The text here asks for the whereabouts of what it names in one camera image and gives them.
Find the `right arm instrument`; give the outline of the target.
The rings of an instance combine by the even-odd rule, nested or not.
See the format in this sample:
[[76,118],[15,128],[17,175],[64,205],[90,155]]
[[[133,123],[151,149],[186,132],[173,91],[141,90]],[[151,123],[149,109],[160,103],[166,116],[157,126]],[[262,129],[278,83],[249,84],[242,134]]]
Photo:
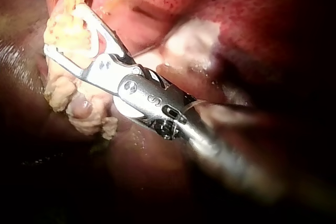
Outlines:
[[140,67],[115,71],[115,106],[121,114],[155,131],[165,140],[202,141],[204,124],[195,98],[155,72]]

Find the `right arm instrument jaw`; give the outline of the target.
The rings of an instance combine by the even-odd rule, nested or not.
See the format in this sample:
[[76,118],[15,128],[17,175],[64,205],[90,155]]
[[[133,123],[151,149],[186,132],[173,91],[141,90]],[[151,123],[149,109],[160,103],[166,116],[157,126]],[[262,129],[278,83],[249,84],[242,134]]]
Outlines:
[[117,33],[87,5],[83,4],[83,20],[93,27],[106,41],[104,53],[117,55],[117,59],[126,64],[135,64],[134,59]]
[[79,67],[54,45],[45,44],[44,53],[78,79],[110,94],[118,93],[118,86],[126,75],[141,73],[141,66],[129,56],[124,46],[108,44],[104,53],[99,54],[87,68]]

